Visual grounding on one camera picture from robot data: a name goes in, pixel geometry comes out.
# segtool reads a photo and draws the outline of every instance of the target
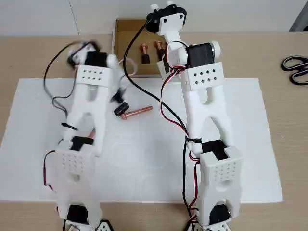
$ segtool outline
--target screw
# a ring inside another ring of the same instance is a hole
[[[123,113],[123,114],[121,115],[121,118],[122,118],[122,119],[127,119],[127,118],[130,117],[130,116],[134,116],[134,115],[140,114],[140,113],[142,113],[142,112],[151,111],[152,109],[153,109],[152,106],[148,106],[148,107],[144,107],[144,108],[141,108],[141,109],[138,109],[138,110],[135,110],[135,111]]]
[[[147,54],[148,46],[145,43],[141,44],[140,48],[143,54]]]

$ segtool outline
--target table surface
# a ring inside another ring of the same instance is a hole
[[[47,63],[65,44],[90,38],[98,40],[103,51],[110,52],[111,35],[0,38],[0,139],[18,80],[42,78]],[[308,33],[183,33],[182,39],[191,44],[217,40],[223,50],[221,61],[226,77],[260,81],[284,201],[242,205],[231,229],[306,230],[308,86],[291,84],[290,73],[280,69],[280,62],[292,54],[308,56]],[[54,63],[49,77],[72,76],[65,55]],[[184,205],[178,204],[102,203],[101,206],[116,231],[179,231],[187,220]],[[0,230],[59,231],[61,228],[55,203],[0,203]]]

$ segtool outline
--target cardboard box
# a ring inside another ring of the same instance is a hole
[[[117,19],[115,27],[115,54],[118,59],[123,59],[124,53],[128,44],[131,42],[132,38],[135,36],[137,31],[144,25],[146,21],[140,19]],[[139,75],[157,75],[159,70],[157,67],[158,55],[156,47],[154,46],[155,41],[162,41],[163,44],[166,43],[163,36],[159,36],[156,33],[151,33],[146,30],[142,31],[137,37],[136,41],[129,50],[128,57],[133,59],[138,65],[137,74]],[[141,63],[141,44],[148,45],[148,55],[150,56],[150,64]],[[128,73],[133,72],[132,66],[127,63]]]

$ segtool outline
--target copper pipe fitting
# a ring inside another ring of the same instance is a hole
[[[148,46],[145,43],[141,44],[140,49],[143,54],[147,54]]]
[[[127,119],[130,116],[134,116],[134,115],[137,115],[137,114],[140,114],[140,113],[143,113],[143,112],[151,111],[152,109],[153,109],[152,106],[148,106],[148,107],[144,107],[144,108],[141,108],[141,109],[138,109],[138,110],[135,110],[135,111],[123,113],[121,115],[121,118],[122,119]]]
[[[163,42],[162,41],[156,41],[155,42],[155,47],[158,49],[158,50],[161,50],[163,48]]]

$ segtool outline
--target scissors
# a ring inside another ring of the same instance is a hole
[[[299,60],[299,61],[301,61],[301,63],[293,65],[293,66],[288,66],[287,63],[290,60]],[[296,85],[308,85],[308,80],[307,81],[296,80],[296,78],[298,76],[303,76],[304,74],[308,74],[308,58],[307,57],[300,56],[300,55],[289,56],[282,61],[281,69],[284,70],[284,71],[297,70],[297,72],[290,75],[289,79],[290,79],[291,83],[296,84]]]

